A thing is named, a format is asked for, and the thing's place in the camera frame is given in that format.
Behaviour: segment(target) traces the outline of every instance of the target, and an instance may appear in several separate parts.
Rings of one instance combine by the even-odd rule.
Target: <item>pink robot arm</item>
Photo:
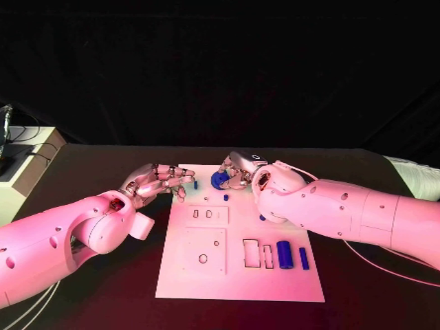
[[[269,221],[291,221],[334,239],[379,245],[440,270],[440,202],[325,179],[305,183],[291,166],[258,164],[256,157],[230,152],[217,173],[230,168],[233,177],[219,187],[237,189],[250,184],[258,210]]]
[[[152,219],[135,210],[157,193],[184,198],[193,172],[145,165],[121,188],[59,206],[0,228],[0,308],[41,292],[95,255],[109,253],[129,234],[144,240]]]

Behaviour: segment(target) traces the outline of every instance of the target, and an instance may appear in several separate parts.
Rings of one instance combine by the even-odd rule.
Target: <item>white board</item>
[[[184,202],[173,198],[155,297],[324,302],[307,231],[259,220],[250,188],[211,187],[217,165],[178,166],[194,171],[197,190],[186,184]],[[249,240],[258,241],[258,253]],[[289,242],[292,269],[279,269],[278,241]],[[298,248],[305,248],[308,270]],[[245,267],[258,265],[246,262],[258,256],[259,267]]]

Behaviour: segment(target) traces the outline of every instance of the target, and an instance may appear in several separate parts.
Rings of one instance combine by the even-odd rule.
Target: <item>circular hole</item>
[[[197,256],[197,261],[198,261],[200,263],[206,263],[206,262],[207,262],[207,255],[206,255],[206,254],[200,254],[200,255]]]
[[[51,248],[56,249],[56,247],[59,246],[59,241],[57,241],[56,237],[51,236],[48,238],[48,244],[50,244]]]
[[[9,269],[14,269],[14,259],[11,257],[7,257],[7,259],[4,260],[4,263],[7,264],[7,267]]]

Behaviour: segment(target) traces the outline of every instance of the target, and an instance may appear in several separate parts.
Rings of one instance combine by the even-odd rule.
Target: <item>small blue object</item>
[[[276,242],[276,260],[279,261],[279,269],[289,270],[294,267],[288,241]]]
[[[229,176],[227,176],[226,172],[223,172],[223,173],[214,172],[211,174],[211,179],[210,179],[210,183],[211,183],[213,188],[217,189],[217,190],[223,190],[223,188],[220,188],[220,184],[226,180],[229,180]]]
[[[301,255],[302,269],[304,269],[304,270],[308,270],[308,262],[307,262],[307,256],[305,256],[305,248],[302,248],[302,247],[298,248],[298,254]]]

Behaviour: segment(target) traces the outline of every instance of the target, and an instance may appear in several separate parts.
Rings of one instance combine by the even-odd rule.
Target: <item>black curtain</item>
[[[0,105],[72,142],[440,166],[440,2],[0,5]]]

